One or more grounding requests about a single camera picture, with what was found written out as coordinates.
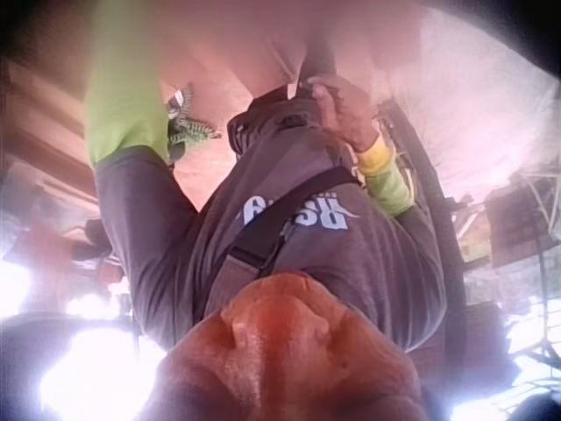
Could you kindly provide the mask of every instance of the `man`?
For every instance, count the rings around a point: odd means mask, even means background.
[[[87,144],[134,316],[170,350],[143,419],[426,419],[403,350],[444,314],[442,269],[368,95],[309,45],[295,98],[277,89],[229,123],[238,163],[197,212],[167,170],[167,117],[136,63],[142,42],[120,36],[135,25],[130,6],[100,10]],[[327,75],[309,77],[318,70]],[[366,191],[344,179],[306,196],[266,261],[240,265],[232,244],[298,186],[350,169],[348,146]]]

